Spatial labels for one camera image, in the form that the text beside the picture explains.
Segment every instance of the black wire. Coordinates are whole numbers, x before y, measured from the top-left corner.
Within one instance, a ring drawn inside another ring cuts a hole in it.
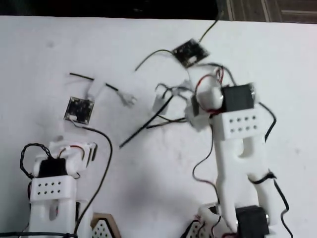
[[[264,137],[264,139],[265,139],[265,141],[266,141],[267,138],[268,138],[268,136],[269,136],[270,133],[272,132],[272,130],[273,130],[273,128],[274,128],[276,122],[277,122],[277,118],[276,118],[275,114],[274,114],[264,103],[259,102],[259,104],[260,104],[264,109],[266,109],[266,110],[271,114],[271,116],[273,117],[273,122],[272,122],[271,126],[269,127],[269,129],[267,130],[267,132],[266,132],[266,134],[265,134],[265,137]]]
[[[40,144],[40,143],[30,143],[30,144],[27,144],[26,146],[24,146],[23,150],[21,151],[21,158],[20,158],[20,169],[22,170],[22,172],[29,178],[29,179],[32,179],[34,178],[34,176],[27,172],[26,169],[24,168],[24,165],[23,165],[23,160],[24,160],[24,156],[25,156],[25,151],[28,147],[31,147],[31,146],[37,146],[37,147],[40,147],[48,156],[48,159],[54,159],[53,156],[51,155],[51,152],[50,150],[43,144]]]
[[[69,233],[57,233],[57,232],[5,232],[0,233],[0,237],[34,237],[34,236],[51,236],[51,237],[63,237],[63,238],[70,238],[75,237],[77,238],[77,234],[69,234]]]
[[[75,178],[75,179],[80,179],[80,178],[81,178],[80,174],[79,174],[79,173],[77,173],[77,175],[78,175],[78,177],[77,177],[77,178]]]
[[[125,141],[123,141],[119,148],[122,148],[125,146],[130,140],[132,140],[135,136],[137,136],[143,129],[145,129],[169,104],[169,102],[172,100],[174,96],[170,96],[170,98],[164,103],[164,105],[154,114],[153,117],[151,117],[143,126],[141,126],[139,129],[137,129],[131,136],[129,136]]]
[[[218,221],[215,224],[213,224],[213,226],[211,227],[211,238],[214,238],[213,230],[220,223],[220,221],[221,221],[221,216],[219,216]]]
[[[161,50],[154,51],[153,53],[151,53],[148,56],[146,56],[146,58],[144,60],[142,60],[141,63],[139,63],[139,65],[135,68],[134,71],[137,71],[144,64],[144,62],[148,60],[148,58],[150,58],[152,55],[154,55],[154,54],[156,54],[158,52],[168,52],[168,53],[170,53],[171,55],[174,56],[173,52],[169,51],[169,50],[161,49]]]
[[[96,192],[94,193],[94,195],[92,196],[92,198],[90,199],[90,201],[88,202],[87,206],[85,207],[84,211],[81,213],[80,217],[78,218],[77,220],[77,223],[76,223],[76,226],[75,226],[75,229],[74,229],[74,233],[76,234],[77,231],[78,231],[78,228],[79,228],[79,225],[80,225],[80,222],[81,220],[83,219],[85,213],[87,212],[88,208],[90,207],[90,205],[92,204],[92,202],[94,201],[94,199],[96,198],[96,196],[98,195],[103,183],[104,183],[104,180],[105,180],[105,177],[107,175],[107,172],[109,170],[109,167],[110,167],[110,163],[111,163],[111,159],[112,159],[112,153],[113,153],[113,147],[112,147],[112,142],[110,140],[110,138],[104,134],[103,132],[99,131],[99,130],[96,130],[96,129],[93,129],[93,128],[90,128],[90,127],[85,127],[85,126],[78,126],[76,125],[74,122],[73,124],[78,127],[78,128],[83,128],[85,130],[89,130],[89,131],[92,131],[92,132],[95,132],[95,133],[98,133],[100,135],[102,135],[103,137],[105,137],[109,143],[109,146],[110,146],[110,155],[109,155],[109,159],[108,159],[108,163],[107,163],[107,167],[106,167],[106,170],[105,170],[105,173],[100,181],[100,184],[96,190]]]
[[[170,119],[166,118],[166,120],[167,120],[167,122],[162,122],[162,123],[155,124],[155,125],[148,125],[147,129],[151,129],[151,128],[155,128],[155,127],[159,127],[159,126],[163,126],[163,125],[167,125],[167,124],[171,124],[171,123],[185,123],[185,122],[187,122],[186,118],[178,118],[175,120],[170,120]]]
[[[285,210],[282,211],[281,213],[281,221],[282,221],[282,224],[284,226],[284,228],[287,230],[287,232],[289,233],[289,235],[291,236],[291,238],[293,238],[293,234],[291,232],[291,230],[288,228],[288,226],[286,225],[285,221],[284,221],[284,215],[289,211],[289,205],[288,205],[288,202],[286,200],[286,197],[284,196],[281,188],[278,186],[276,180],[274,179],[274,186],[278,192],[278,194],[281,196],[283,202],[284,202],[284,205],[285,205]]]
[[[217,22],[221,19],[222,15],[223,15],[223,11],[218,14],[218,16],[216,17],[214,23],[204,32],[204,34],[201,36],[201,38],[199,40],[199,43],[203,40],[205,35],[217,24]]]
[[[263,183],[265,182],[267,179],[273,179],[274,181],[274,186],[278,192],[278,194],[280,195],[280,197],[282,198],[283,202],[284,202],[284,205],[285,205],[285,210],[283,210],[281,212],[281,221],[282,221],[282,224],[284,226],[284,228],[287,230],[287,232],[289,233],[289,235],[291,236],[291,238],[293,238],[293,234],[291,232],[291,230],[287,227],[285,221],[284,221],[284,215],[289,211],[289,205],[288,205],[288,202],[286,200],[286,197],[285,195],[283,194],[281,188],[278,186],[277,182],[276,182],[276,176],[271,172],[269,171],[262,179],[258,180],[258,181],[252,181],[249,179],[249,181],[255,185],[257,184],[260,184],[260,183]]]
[[[77,74],[77,73],[69,73],[69,75],[78,76],[78,77],[81,77],[81,78],[86,78],[86,79],[89,79],[89,80],[91,80],[91,81],[94,81],[94,80],[95,80],[94,78],[87,77],[87,76],[84,76],[84,75],[80,75],[80,74]],[[110,84],[108,84],[108,83],[106,83],[106,86],[107,86],[108,88],[111,88],[112,90],[114,90],[114,91],[116,91],[116,92],[119,91],[118,88],[116,88],[116,87],[114,87],[114,86],[112,86],[112,85],[110,85]]]
[[[204,222],[204,223],[202,224],[202,226],[199,227],[199,229],[198,229],[198,231],[197,231],[197,237],[199,237],[200,231],[202,230],[202,228],[205,227],[205,225],[206,225],[206,222]]]
[[[196,180],[197,182],[204,182],[204,183],[208,183],[210,184],[211,186],[213,186],[215,192],[216,192],[216,196],[217,196],[217,202],[220,203],[220,199],[219,199],[219,196],[218,196],[218,192],[217,192],[217,188],[215,186],[215,184],[213,182],[210,182],[208,180],[204,180],[204,179],[201,179],[201,178],[197,178],[196,175],[195,175],[195,170],[196,168],[201,164],[203,163],[204,161],[206,161],[206,159],[209,158],[209,156],[211,155],[212,153],[212,150],[213,150],[213,126],[211,125],[211,148],[210,148],[210,151],[209,153],[207,154],[207,156],[205,158],[203,158],[201,161],[199,161],[193,168],[192,170],[192,177],[194,178],[194,180]]]

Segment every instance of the white table surface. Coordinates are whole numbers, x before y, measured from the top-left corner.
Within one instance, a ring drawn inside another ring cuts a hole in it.
[[[210,23],[0,17],[0,231],[19,231],[27,223],[29,181],[19,170],[20,152],[29,142],[48,144],[63,132],[69,97],[83,98],[90,85],[68,75],[76,72],[102,78],[138,98],[128,109],[105,88],[96,101],[90,126],[112,138],[114,156],[94,210],[111,213],[124,238],[179,237],[199,205],[215,201],[213,189],[191,177],[193,166],[210,149],[210,132],[175,124],[144,131],[121,150],[118,145],[149,118],[157,83],[173,85],[187,77],[173,58],[162,54],[137,73],[134,67],[157,49],[198,39]],[[240,84],[255,82],[261,100],[277,115],[267,155],[291,207],[285,220],[301,238],[314,237],[316,230],[316,42],[317,25],[224,21],[203,40],[211,52],[204,62],[226,65]],[[204,72],[191,69],[193,81]],[[184,106],[173,101],[167,116],[182,116]],[[271,118],[264,115],[269,126]],[[80,186],[89,197],[106,166],[108,145],[92,132],[82,136],[68,130],[65,136],[99,144],[91,182]],[[28,170],[37,153],[27,151]],[[216,180],[214,153],[197,174]],[[280,238],[289,237],[280,230]]]

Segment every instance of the dark background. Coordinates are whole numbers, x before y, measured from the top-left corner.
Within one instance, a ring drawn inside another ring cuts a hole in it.
[[[216,0],[0,0],[0,15],[212,20],[217,13]]]

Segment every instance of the white plastic part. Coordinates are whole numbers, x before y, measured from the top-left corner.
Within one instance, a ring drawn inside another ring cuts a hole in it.
[[[115,238],[111,235],[108,224],[105,220],[99,220],[93,229],[93,238]]]
[[[243,139],[264,134],[261,111],[246,109],[213,117],[215,140]]]
[[[73,233],[76,214],[75,196],[76,181],[73,177],[33,179],[29,231]]]
[[[90,86],[88,92],[87,92],[87,99],[89,101],[94,102],[98,95],[100,94],[101,90],[104,88],[105,82],[103,82],[100,79],[95,79],[92,82],[92,85]]]
[[[125,93],[122,91],[117,91],[118,96],[120,97],[122,104],[129,108],[133,107],[137,99],[130,93]]]
[[[202,224],[200,222],[193,222],[189,231],[188,231],[186,238],[196,238],[198,235],[198,230],[199,230],[200,226],[202,226]],[[204,234],[205,232],[206,232],[206,229],[204,231],[201,230],[200,234]]]
[[[31,202],[66,198],[76,198],[76,180],[72,176],[34,178],[32,180]]]
[[[216,182],[221,215],[233,232],[237,232],[235,204],[239,179],[262,179],[269,171],[265,157],[264,128],[258,109],[222,113],[214,116],[214,147],[218,178]],[[244,150],[237,154],[237,143],[243,142]],[[270,225],[279,219],[278,193],[273,180],[255,185],[259,206],[269,215]]]
[[[80,201],[79,216],[81,216],[87,204],[88,204],[88,201]],[[86,238],[86,237],[92,236],[92,229],[90,226],[90,222],[93,219],[93,213],[94,213],[93,208],[92,206],[90,206],[85,212],[83,219],[80,222],[78,232],[77,232],[79,238]]]
[[[152,107],[153,112],[155,113],[158,112],[161,109],[161,107],[166,103],[166,101],[167,100],[165,98],[162,98],[161,95],[157,95]],[[168,105],[164,108],[164,110],[160,113],[160,115],[165,115],[167,112],[167,108],[168,108]]]
[[[66,159],[66,170],[69,175],[77,176],[92,162],[95,143],[78,143],[67,140],[53,141],[49,150],[54,158],[61,156]]]
[[[223,94],[220,87],[211,87],[197,95],[197,101],[206,109],[217,110],[222,107]]]

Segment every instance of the circuit board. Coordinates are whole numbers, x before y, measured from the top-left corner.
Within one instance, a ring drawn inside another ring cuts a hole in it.
[[[172,53],[185,68],[189,68],[209,56],[209,52],[194,39],[177,47]]]
[[[65,112],[64,120],[72,120],[88,125],[93,108],[94,102],[71,97]]]

